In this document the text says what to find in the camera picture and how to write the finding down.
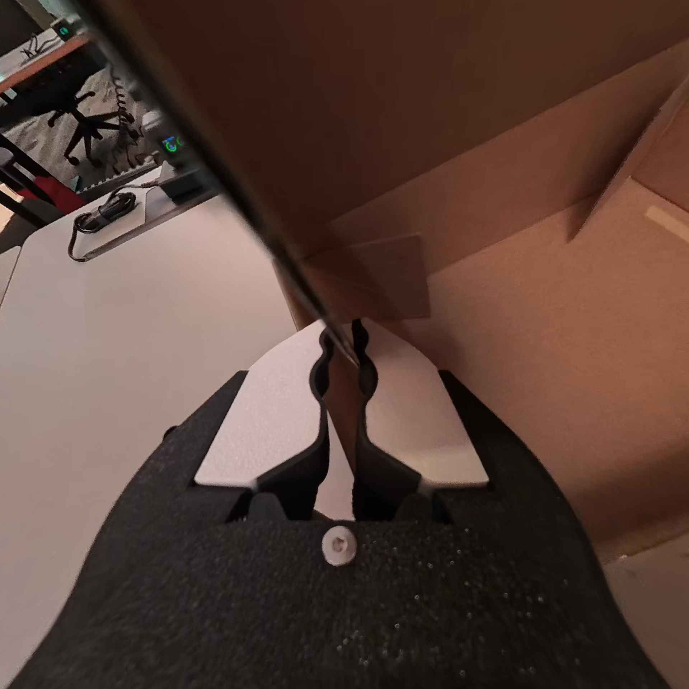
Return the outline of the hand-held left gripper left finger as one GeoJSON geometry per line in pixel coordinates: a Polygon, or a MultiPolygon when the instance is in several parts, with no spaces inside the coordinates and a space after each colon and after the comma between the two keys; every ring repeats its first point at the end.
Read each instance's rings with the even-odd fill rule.
{"type": "Polygon", "coordinates": [[[325,324],[312,323],[256,361],[194,483],[270,493],[289,520],[310,520],[330,465],[324,395],[333,348],[325,324]]]}

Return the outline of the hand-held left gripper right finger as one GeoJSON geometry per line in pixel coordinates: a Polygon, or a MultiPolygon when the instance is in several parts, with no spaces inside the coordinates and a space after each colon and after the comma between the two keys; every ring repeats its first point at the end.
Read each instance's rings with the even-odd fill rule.
{"type": "Polygon", "coordinates": [[[351,323],[363,396],[352,490],[357,520],[392,520],[412,495],[485,489],[489,477],[435,364],[371,319],[351,323]]]}

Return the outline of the brown cardboard box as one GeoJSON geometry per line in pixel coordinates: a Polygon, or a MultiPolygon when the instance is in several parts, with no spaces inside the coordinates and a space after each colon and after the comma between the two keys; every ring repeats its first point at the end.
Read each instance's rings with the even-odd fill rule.
{"type": "Polygon", "coordinates": [[[603,556],[688,537],[687,1],[80,1],[340,320],[450,369],[603,556]]]}

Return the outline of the black device with green display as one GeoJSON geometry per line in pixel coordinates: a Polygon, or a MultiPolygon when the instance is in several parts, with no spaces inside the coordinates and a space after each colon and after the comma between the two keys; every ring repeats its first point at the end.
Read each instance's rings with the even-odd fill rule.
{"type": "Polygon", "coordinates": [[[164,127],[158,143],[163,157],[158,184],[171,202],[182,205],[200,197],[211,198],[216,195],[212,178],[174,130],[164,127]]]}

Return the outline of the red fabric item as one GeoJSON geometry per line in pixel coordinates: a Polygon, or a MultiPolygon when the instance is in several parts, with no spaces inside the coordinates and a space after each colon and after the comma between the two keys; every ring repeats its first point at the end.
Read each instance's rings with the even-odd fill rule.
{"type": "Polygon", "coordinates": [[[21,181],[19,185],[21,185],[19,193],[23,197],[47,202],[55,206],[63,215],[86,206],[86,202],[78,194],[52,176],[28,177],[28,181],[21,181]]]}

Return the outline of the black office chair base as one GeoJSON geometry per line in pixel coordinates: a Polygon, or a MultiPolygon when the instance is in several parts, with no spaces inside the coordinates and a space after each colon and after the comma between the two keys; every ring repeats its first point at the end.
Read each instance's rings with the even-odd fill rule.
{"type": "Polygon", "coordinates": [[[119,121],[117,111],[87,116],[79,110],[79,105],[85,99],[93,97],[94,95],[95,92],[89,91],[81,96],[72,94],[69,97],[65,97],[60,103],[61,107],[54,111],[47,121],[47,126],[49,128],[55,127],[56,122],[65,115],[72,116],[76,121],[76,128],[72,138],[63,152],[64,159],[66,159],[67,162],[74,167],[80,163],[80,159],[75,157],[73,152],[76,146],[82,142],[84,146],[85,159],[91,164],[92,167],[102,168],[103,162],[94,158],[92,155],[93,140],[97,139],[102,141],[104,137],[101,132],[121,131],[121,123],[119,121]]]}

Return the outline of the desk with wooden edge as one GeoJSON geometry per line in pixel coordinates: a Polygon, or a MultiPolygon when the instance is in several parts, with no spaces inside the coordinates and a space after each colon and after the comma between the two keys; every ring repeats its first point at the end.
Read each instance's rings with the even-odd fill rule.
{"type": "Polygon", "coordinates": [[[91,41],[92,37],[87,32],[81,32],[68,41],[59,41],[39,56],[25,60],[22,64],[13,66],[8,71],[1,71],[1,94],[14,89],[26,79],[45,70],[50,65],[56,64],[62,58],[88,45],[91,41]]]}

